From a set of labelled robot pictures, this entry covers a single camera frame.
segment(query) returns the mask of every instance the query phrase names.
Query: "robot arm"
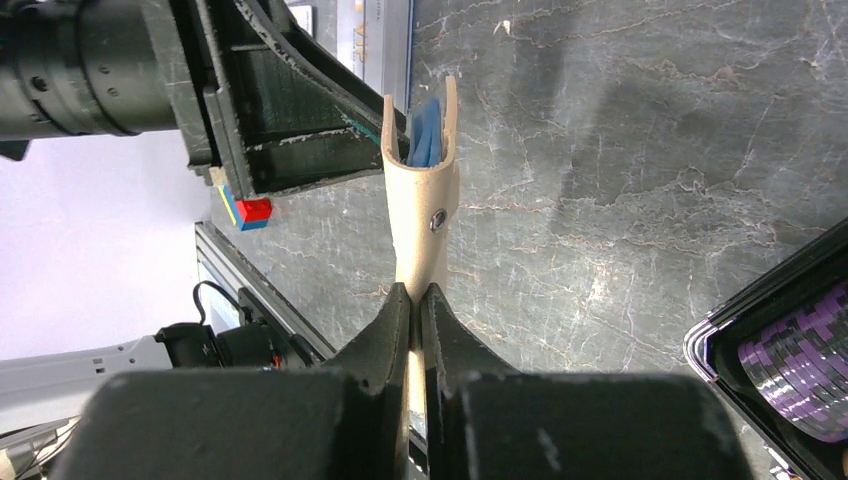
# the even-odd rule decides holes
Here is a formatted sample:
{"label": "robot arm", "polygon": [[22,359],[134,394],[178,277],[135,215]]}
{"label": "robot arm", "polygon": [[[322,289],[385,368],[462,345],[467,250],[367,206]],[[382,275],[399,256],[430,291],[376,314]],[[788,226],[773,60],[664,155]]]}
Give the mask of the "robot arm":
{"label": "robot arm", "polygon": [[168,349],[152,335],[111,347],[0,362],[0,432],[81,414],[115,374],[170,368]]}

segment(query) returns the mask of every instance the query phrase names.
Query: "black container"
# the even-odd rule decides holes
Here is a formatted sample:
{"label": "black container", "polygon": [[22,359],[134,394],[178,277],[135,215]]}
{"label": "black container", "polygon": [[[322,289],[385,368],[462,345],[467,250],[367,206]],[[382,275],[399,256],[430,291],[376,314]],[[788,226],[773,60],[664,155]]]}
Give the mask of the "black container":
{"label": "black container", "polygon": [[742,368],[737,349],[747,338],[828,290],[848,273],[848,219],[760,277],[686,335],[690,366],[759,434],[795,474],[844,480],[848,442],[818,441],[763,399]]}

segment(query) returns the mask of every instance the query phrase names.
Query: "red lego brick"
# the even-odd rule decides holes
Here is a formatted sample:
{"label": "red lego brick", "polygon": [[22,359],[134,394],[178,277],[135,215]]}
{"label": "red lego brick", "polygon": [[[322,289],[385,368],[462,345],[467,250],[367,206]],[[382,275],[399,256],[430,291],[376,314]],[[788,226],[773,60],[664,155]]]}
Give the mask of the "red lego brick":
{"label": "red lego brick", "polygon": [[260,222],[271,218],[271,200],[263,198],[260,200],[236,200],[241,220],[245,223]]}

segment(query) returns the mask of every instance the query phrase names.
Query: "blue cloth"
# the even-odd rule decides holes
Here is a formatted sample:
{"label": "blue cloth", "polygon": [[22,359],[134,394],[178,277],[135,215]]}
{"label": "blue cloth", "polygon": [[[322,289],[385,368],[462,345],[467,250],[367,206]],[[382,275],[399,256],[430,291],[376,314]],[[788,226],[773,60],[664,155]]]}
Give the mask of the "blue cloth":
{"label": "blue cloth", "polygon": [[442,161],[442,109],[433,97],[412,113],[412,135],[406,164],[415,168],[435,167]]}

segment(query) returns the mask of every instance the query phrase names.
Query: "blue object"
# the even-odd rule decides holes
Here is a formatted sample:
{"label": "blue object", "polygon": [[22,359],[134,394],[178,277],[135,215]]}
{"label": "blue object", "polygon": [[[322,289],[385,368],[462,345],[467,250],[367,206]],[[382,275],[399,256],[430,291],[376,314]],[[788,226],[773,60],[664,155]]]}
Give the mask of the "blue object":
{"label": "blue object", "polygon": [[260,220],[258,222],[241,222],[239,224],[239,229],[242,232],[246,232],[248,230],[256,230],[257,228],[262,228],[268,226],[268,220]]}
{"label": "blue object", "polygon": [[442,109],[433,97],[412,114],[412,134],[406,164],[415,168],[435,167],[442,161]]}

